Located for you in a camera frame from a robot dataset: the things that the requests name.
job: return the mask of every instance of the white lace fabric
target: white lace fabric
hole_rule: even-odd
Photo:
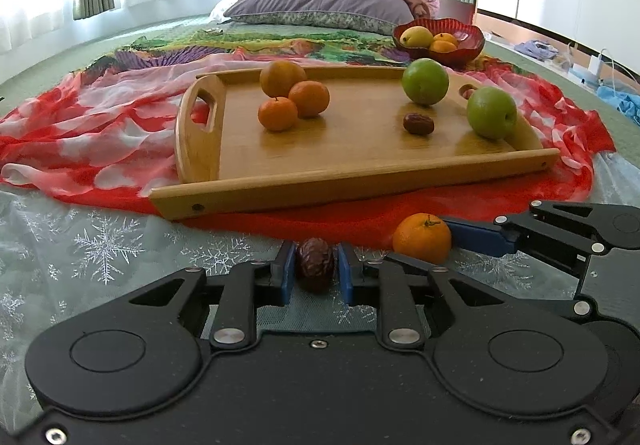
[[[640,170],[617,154],[597,155],[594,166],[593,202],[640,206]],[[13,432],[41,411],[23,360],[35,336],[52,324],[185,266],[220,274],[250,256],[272,259],[280,243],[0,189],[0,424]],[[522,253],[495,259],[454,250],[449,266],[515,297],[571,298],[577,285]],[[258,310],[260,330],[372,330],[375,322],[373,308],[345,306],[337,287],[321,297],[294,289],[287,307]]]

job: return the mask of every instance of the fruit bowl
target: fruit bowl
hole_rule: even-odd
[[[444,32],[451,34],[457,38],[466,34],[466,37],[460,42],[458,48],[448,53],[439,53],[430,51],[428,48],[405,48],[400,44],[400,38],[405,30],[412,26],[424,26],[433,35],[442,34]],[[484,48],[484,34],[477,26],[472,24],[464,24],[457,19],[414,19],[407,24],[399,24],[394,29],[394,43],[398,50],[402,50],[409,54],[412,60],[429,58],[438,61],[440,64],[449,67],[461,67],[467,62],[475,59]]]

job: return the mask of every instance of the tangerine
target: tangerine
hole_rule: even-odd
[[[329,89],[315,80],[305,80],[294,84],[289,99],[298,108],[300,118],[311,118],[322,113],[329,106]]]
[[[456,36],[453,35],[453,34],[450,34],[449,32],[442,32],[441,34],[434,35],[433,36],[433,40],[434,41],[436,41],[436,40],[445,40],[447,42],[450,42],[456,48],[460,44],[460,41],[457,40]]]
[[[272,98],[286,97],[292,86],[303,80],[305,70],[290,60],[273,60],[260,71],[260,88]]]
[[[451,232],[447,224],[432,214],[414,214],[396,228],[393,248],[397,253],[441,265],[451,250]]]
[[[274,97],[264,101],[258,109],[258,121],[268,131],[288,130],[298,120],[296,105],[286,97]]]
[[[448,40],[435,40],[431,43],[429,50],[437,53],[449,53],[456,50],[456,45]]]

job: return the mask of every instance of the green apple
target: green apple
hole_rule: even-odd
[[[447,94],[449,74],[433,59],[417,59],[404,70],[402,89],[416,104],[432,106]]]
[[[480,136],[501,140],[513,132],[518,109],[511,95],[500,88],[484,86],[476,89],[466,104],[466,119]]]

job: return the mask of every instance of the wooden tray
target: wooden tray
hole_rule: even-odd
[[[258,107],[267,98],[258,84],[260,69],[207,74],[191,85],[175,127],[182,184],[150,194],[162,216],[176,220],[397,194],[539,171],[559,157],[535,136],[513,148],[476,135],[460,95],[461,88],[481,85],[470,77],[451,75],[447,96],[422,108],[402,91],[403,68],[305,71],[327,85],[331,103],[321,117],[300,120],[283,133],[269,133],[258,123]],[[198,98],[210,107],[206,126],[191,120]],[[402,118],[409,112],[430,115],[434,132],[405,132]]]

